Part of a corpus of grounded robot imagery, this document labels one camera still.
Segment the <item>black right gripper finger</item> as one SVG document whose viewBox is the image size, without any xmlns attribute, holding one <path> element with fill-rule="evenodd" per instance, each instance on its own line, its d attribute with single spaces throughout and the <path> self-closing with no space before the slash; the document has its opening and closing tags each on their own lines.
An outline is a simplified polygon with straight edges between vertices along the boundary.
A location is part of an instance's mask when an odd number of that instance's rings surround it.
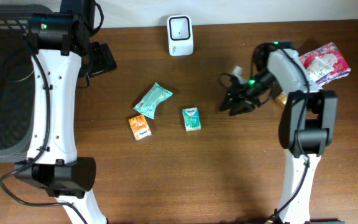
<svg viewBox="0 0 358 224">
<path fill-rule="evenodd" d="M 219 111 L 231 110 L 235 107 L 236 101 L 232 95 L 226 95 L 219 106 Z"/>
<path fill-rule="evenodd" d="M 254 105 L 234 105 L 232 106 L 232 108 L 230 109 L 229 115 L 230 116 L 236 116 L 239 114 L 244 114 L 244 113 L 250 113 L 253 110 L 255 110 L 255 106 Z"/>
</svg>

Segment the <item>white conditioner tube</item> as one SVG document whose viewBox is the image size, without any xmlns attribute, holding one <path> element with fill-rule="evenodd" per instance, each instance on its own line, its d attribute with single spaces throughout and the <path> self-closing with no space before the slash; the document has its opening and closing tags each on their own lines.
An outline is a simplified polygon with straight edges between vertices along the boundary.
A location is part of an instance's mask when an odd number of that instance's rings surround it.
<svg viewBox="0 0 358 224">
<path fill-rule="evenodd" d="M 323 86 L 323 78 L 327 78 L 328 75 L 334 71 L 334 67 L 323 61 L 321 58 L 315 57 L 306 68 L 306 71 L 315 83 L 317 83 L 319 86 Z M 281 92 L 275 98 L 275 102 L 283 108 L 287 102 L 286 94 Z"/>
</svg>

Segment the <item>teal Kleenex tissue pack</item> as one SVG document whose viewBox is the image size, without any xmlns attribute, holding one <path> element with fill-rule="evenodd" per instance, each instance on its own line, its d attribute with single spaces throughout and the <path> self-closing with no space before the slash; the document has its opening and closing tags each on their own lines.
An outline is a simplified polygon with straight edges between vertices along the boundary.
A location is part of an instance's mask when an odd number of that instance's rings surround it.
<svg viewBox="0 0 358 224">
<path fill-rule="evenodd" d="M 197 131 L 201 129 L 200 114 L 197 107 L 182 110 L 185 131 Z"/>
</svg>

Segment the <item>teal wet wipes pack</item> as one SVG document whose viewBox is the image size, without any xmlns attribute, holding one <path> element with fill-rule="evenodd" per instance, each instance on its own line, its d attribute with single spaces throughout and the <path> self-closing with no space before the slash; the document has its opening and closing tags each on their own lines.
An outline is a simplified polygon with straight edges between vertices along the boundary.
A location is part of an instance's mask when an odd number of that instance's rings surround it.
<svg viewBox="0 0 358 224">
<path fill-rule="evenodd" d="M 143 96 L 143 98 L 134 106 L 134 109 L 140 114 L 154 119 L 157 106 L 173 95 L 171 91 L 154 83 L 152 88 Z"/>
</svg>

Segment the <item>red purple tissue pack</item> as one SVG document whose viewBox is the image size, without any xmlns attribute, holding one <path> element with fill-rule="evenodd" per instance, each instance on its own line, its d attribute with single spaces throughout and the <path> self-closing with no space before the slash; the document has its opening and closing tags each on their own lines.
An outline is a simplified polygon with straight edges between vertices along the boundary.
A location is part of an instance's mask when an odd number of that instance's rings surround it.
<svg viewBox="0 0 358 224">
<path fill-rule="evenodd" d="M 323 78 L 323 85 L 333 80 L 346 77 L 351 72 L 349 64 L 346 62 L 342 53 L 333 42 L 330 42 L 316 50 L 307 52 L 300 56 L 299 59 L 303 66 L 307 68 L 315 57 L 321 58 L 323 61 L 334 67 L 334 71 L 331 72 L 327 78 Z"/>
</svg>

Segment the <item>orange tissue pack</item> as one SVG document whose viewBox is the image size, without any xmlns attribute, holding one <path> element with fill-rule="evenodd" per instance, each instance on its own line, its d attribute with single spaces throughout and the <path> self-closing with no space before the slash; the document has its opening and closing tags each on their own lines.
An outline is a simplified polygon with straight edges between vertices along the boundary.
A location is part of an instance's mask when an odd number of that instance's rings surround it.
<svg viewBox="0 0 358 224">
<path fill-rule="evenodd" d="M 147 120 L 142 114 L 129 119 L 129 126 L 136 141 L 152 135 Z"/>
</svg>

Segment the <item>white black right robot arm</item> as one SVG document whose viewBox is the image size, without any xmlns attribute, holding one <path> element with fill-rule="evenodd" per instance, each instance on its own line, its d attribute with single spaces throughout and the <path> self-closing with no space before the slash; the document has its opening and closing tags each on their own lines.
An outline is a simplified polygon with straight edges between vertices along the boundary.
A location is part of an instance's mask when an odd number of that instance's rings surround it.
<svg viewBox="0 0 358 224">
<path fill-rule="evenodd" d="M 316 168 L 333 141 L 337 95 L 308 75 L 292 42 L 264 42 L 252 53 L 248 80 L 229 75 L 220 111 L 250 113 L 264 102 L 260 96 L 279 85 L 287 95 L 278 138 L 285 155 L 283 192 L 266 223 L 310 223 L 310 197 Z"/>
</svg>

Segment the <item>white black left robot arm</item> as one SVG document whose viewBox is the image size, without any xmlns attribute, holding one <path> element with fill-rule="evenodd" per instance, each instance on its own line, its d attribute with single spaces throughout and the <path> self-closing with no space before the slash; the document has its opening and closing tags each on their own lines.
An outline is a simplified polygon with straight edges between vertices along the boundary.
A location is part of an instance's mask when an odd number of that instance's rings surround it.
<svg viewBox="0 0 358 224">
<path fill-rule="evenodd" d="M 95 1 L 62 1 L 58 12 L 34 14 L 24 37 L 34 67 L 34 124 L 27 157 L 13 174 L 46 191 L 73 223 L 108 222 L 93 192 L 96 162 L 77 155 L 74 134 L 77 80 L 117 67 L 108 45 L 91 41 L 99 12 Z"/>
</svg>

